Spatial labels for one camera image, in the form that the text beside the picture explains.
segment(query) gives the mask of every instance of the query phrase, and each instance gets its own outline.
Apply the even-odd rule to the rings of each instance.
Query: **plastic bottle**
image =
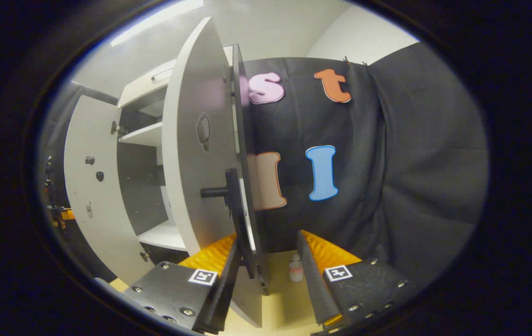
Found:
[[[293,261],[289,264],[289,275],[293,282],[301,282],[303,280],[303,265],[298,254],[293,255]]]

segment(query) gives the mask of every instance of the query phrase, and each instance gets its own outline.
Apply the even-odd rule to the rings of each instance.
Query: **black fabric backdrop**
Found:
[[[334,69],[351,93],[333,102],[313,75]],[[245,62],[248,78],[274,72],[285,96],[251,105],[256,153],[280,153],[288,203],[264,211],[269,252],[296,248],[303,228],[358,257],[388,260],[417,283],[432,280],[466,243],[488,183],[481,111],[452,71],[417,43],[370,66],[278,58]],[[332,145],[339,193],[313,202],[305,151]]]

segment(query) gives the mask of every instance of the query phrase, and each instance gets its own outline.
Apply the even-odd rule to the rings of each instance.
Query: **yellow floor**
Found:
[[[305,279],[298,283],[289,279],[289,262],[295,253],[297,251],[268,255],[270,295],[262,296],[262,327],[253,327],[229,309],[225,330],[219,332],[218,336],[295,336],[322,330],[315,323]],[[112,281],[110,285],[120,292],[128,288],[120,279]]]

